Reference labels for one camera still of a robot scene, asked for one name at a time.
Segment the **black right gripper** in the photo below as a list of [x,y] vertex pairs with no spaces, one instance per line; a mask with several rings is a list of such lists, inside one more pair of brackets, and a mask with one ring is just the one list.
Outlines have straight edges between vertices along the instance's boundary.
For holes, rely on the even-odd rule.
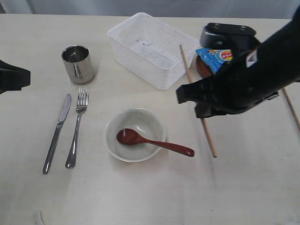
[[195,115],[205,119],[241,114],[272,98],[281,89],[273,60],[250,53],[224,63],[213,75],[183,84],[176,90],[179,104],[195,102]]

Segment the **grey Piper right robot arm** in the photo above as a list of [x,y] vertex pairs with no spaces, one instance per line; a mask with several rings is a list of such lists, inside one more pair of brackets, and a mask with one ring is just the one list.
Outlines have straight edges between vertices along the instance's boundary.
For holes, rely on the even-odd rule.
[[264,42],[243,25],[208,23],[201,46],[231,50],[233,58],[213,75],[180,86],[177,100],[196,103],[198,118],[241,114],[274,98],[278,91],[300,80],[300,13]]

